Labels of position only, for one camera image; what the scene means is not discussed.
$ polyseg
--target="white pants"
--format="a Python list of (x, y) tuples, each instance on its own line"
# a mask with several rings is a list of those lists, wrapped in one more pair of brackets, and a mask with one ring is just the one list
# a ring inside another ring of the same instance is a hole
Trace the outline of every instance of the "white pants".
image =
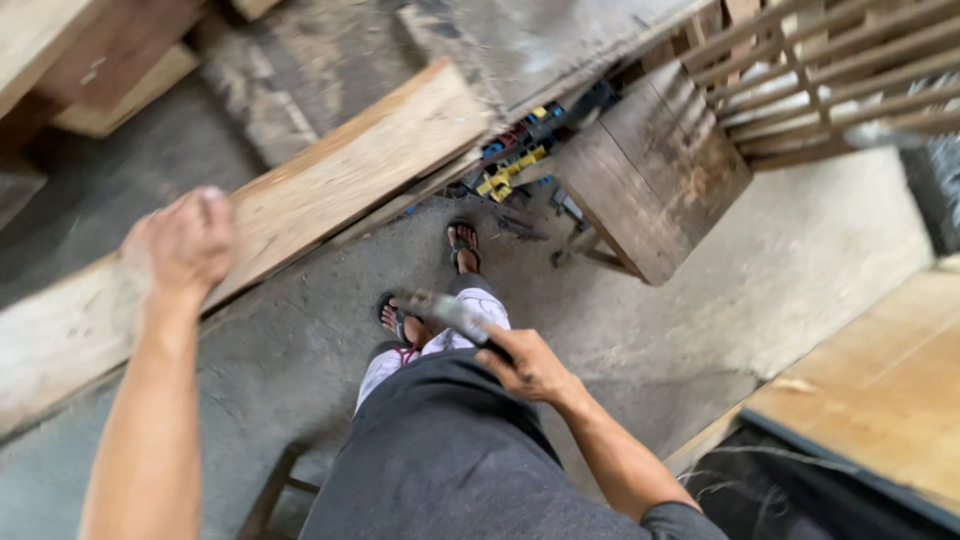
[[(510, 321), (507, 319), (507, 310), (500, 301), (495, 299), (492, 294), (481, 288), (467, 288), (457, 294), (457, 300), (463, 302), (473, 309), (479, 309), (486, 313), (494, 323), (509, 330)], [(360, 410), (360, 404), (367, 399), (367, 396), (373, 392), (378, 384), (387, 379), (407, 363), (410, 363), (423, 355), (432, 355), (440, 351), (449, 351), (451, 349), (468, 349), (476, 347), (468, 339), (453, 331), (446, 329), (440, 332), (436, 337), (423, 346), (422, 351), (403, 351), (397, 350), (381, 353), (373, 359), (370, 367), (367, 368), (367, 375), (360, 383), (360, 395), (357, 397), (357, 407), (353, 410), (356, 414)]]

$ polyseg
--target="forearm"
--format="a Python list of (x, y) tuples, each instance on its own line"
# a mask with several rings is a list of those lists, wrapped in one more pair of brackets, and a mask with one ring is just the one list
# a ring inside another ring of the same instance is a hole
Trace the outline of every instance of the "forearm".
[(143, 304), (133, 357), (94, 462), (81, 538), (181, 539), (199, 533), (195, 373), (202, 297), (196, 296), (153, 294)]
[(699, 509), (663, 463), (613, 420), (579, 380), (552, 405), (614, 510), (639, 521), (657, 503), (677, 501)]

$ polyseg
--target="handle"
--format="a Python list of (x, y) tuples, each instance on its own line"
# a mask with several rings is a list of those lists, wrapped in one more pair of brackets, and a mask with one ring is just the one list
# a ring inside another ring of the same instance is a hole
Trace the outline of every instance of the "handle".
[(507, 361), (507, 363), (513, 365), (514, 358), (510, 356), (510, 353), (506, 352), (503, 347), (500, 347), (496, 343), (493, 343), (491, 339), (488, 339), (483, 345), (480, 346), (481, 349), (487, 349), (493, 351), (500, 355), (501, 358)]

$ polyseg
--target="hand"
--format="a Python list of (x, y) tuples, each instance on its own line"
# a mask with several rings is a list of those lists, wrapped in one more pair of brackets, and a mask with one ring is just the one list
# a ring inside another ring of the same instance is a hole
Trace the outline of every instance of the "hand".
[(487, 349), (478, 351), (474, 358), (493, 371), (511, 394), (556, 406), (582, 386), (537, 331), (504, 330), (495, 324), (485, 324), (484, 330), (493, 343), (510, 353), (514, 363)]
[(217, 187), (198, 187), (141, 218), (120, 247), (145, 295), (175, 296), (199, 308), (233, 264), (232, 208)]

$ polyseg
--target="black sandal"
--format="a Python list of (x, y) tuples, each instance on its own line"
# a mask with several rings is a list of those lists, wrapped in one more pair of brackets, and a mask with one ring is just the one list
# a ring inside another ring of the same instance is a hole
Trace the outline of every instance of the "black sandal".
[(444, 228), (444, 237), (447, 235), (450, 227), (466, 227), (473, 232), (473, 235), (477, 237), (477, 245), (474, 247), (469, 242), (467, 242), (462, 236), (457, 234), (457, 239), (453, 241), (453, 245), (450, 246), (450, 263), (453, 264), (453, 268), (457, 271), (457, 275), (460, 275), (460, 265), (457, 264), (457, 254), (460, 253), (460, 250), (468, 250), (473, 253), (473, 256), (477, 258), (477, 272), (480, 271), (480, 235), (477, 234), (477, 230), (470, 225), (470, 222), (464, 218), (458, 217), (451, 220), (446, 224)]
[(376, 301), (376, 322), (380, 326), (380, 328), (389, 330), (387, 327), (383, 326), (383, 319), (381, 319), (380, 317), (383, 316), (383, 310), (387, 306), (390, 306), (390, 308), (394, 310), (394, 314), (396, 316), (396, 322), (394, 323), (394, 333), (396, 334), (397, 337), (400, 338), (400, 341), (406, 343), (407, 345), (413, 346), (413, 343), (407, 340), (407, 336), (404, 333), (405, 329), (403, 326), (403, 321), (404, 319), (410, 316), (413, 316), (420, 322), (423, 322), (423, 319), (421, 319), (418, 315), (414, 315), (410, 311), (407, 311), (406, 309), (401, 309), (399, 307), (391, 306), (390, 301), (393, 300), (393, 298), (394, 298), (394, 293), (392, 292), (385, 292), (382, 295), (380, 295), (380, 299)]

